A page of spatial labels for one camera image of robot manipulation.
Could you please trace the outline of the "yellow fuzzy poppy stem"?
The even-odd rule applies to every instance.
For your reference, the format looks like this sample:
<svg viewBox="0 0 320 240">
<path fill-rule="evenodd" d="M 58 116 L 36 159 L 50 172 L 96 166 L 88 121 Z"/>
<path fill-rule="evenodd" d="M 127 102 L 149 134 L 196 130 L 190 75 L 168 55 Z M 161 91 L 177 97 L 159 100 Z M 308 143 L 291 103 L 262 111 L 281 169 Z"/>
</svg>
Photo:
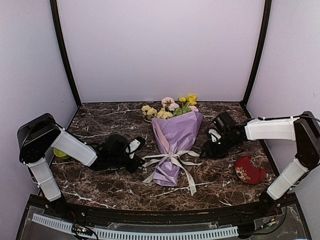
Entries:
<svg viewBox="0 0 320 240">
<path fill-rule="evenodd" d="M 180 97 L 178 100 L 184 106 L 195 106 L 197 105 L 198 96 L 196 94 L 188 94 L 186 97 Z"/>
</svg>

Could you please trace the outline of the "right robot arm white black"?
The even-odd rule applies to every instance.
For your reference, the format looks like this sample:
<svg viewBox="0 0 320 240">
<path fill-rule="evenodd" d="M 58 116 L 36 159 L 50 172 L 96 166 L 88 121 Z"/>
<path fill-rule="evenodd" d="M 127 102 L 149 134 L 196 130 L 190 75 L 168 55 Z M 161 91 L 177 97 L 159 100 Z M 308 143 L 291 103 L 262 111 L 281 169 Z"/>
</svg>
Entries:
<svg viewBox="0 0 320 240">
<path fill-rule="evenodd" d="M 284 117 L 258 117 L 237 123 L 228 112 L 214 120 L 203 144 L 201 157 L 222 159 L 230 149 L 248 141 L 266 141 L 276 166 L 282 170 L 261 194 L 255 213 L 266 217 L 275 208 L 274 201 L 296 187 L 320 165 L 320 120 L 312 112 Z"/>
</svg>

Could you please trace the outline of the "pink purple wrapping paper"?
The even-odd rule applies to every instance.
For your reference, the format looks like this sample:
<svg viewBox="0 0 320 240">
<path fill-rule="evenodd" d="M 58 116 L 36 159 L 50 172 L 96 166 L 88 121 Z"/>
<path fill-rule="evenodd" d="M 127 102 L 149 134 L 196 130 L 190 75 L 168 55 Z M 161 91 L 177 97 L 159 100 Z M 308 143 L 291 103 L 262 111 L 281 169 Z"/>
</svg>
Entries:
<svg viewBox="0 0 320 240">
<path fill-rule="evenodd" d="M 169 119 L 152 119 L 161 160 L 156 161 L 157 166 L 146 181 L 154 181 L 165 187 L 177 186 L 180 169 L 184 168 L 178 158 L 185 154 L 199 156 L 191 148 L 196 141 L 202 120 L 203 114 L 196 111 Z"/>
</svg>

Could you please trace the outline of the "pink rose flower stem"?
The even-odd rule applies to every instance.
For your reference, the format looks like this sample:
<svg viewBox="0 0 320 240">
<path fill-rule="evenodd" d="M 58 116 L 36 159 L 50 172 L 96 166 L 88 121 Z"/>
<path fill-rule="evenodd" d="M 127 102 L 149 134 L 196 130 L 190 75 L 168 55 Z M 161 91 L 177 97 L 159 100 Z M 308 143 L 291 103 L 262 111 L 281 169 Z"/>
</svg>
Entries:
<svg viewBox="0 0 320 240">
<path fill-rule="evenodd" d="M 199 111 L 196 105 L 184 106 L 179 101 L 177 103 L 172 97 L 163 98 L 161 104 L 163 108 L 167 108 L 167 110 L 173 112 L 175 116 Z"/>
</svg>

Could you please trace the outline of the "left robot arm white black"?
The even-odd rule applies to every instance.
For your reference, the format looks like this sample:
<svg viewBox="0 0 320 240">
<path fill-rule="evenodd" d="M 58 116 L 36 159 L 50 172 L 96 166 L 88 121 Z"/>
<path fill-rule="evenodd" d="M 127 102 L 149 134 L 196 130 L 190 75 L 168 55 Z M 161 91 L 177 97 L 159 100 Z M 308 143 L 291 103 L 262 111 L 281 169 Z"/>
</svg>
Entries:
<svg viewBox="0 0 320 240">
<path fill-rule="evenodd" d="M 67 218 L 71 208 L 61 199 L 63 194 L 46 160 L 48 150 L 52 149 L 59 158 L 73 158 L 96 172 L 125 168 L 134 173 L 145 163 L 136 154 L 146 143 L 143 137 L 129 142 L 119 134 L 112 134 L 104 143 L 92 146 L 60 126 L 49 113 L 21 126 L 17 140 L 19 161 L 28 167 L 35 184 L 52 202 L 51 210 L 60 218 Z"/>
</svg>

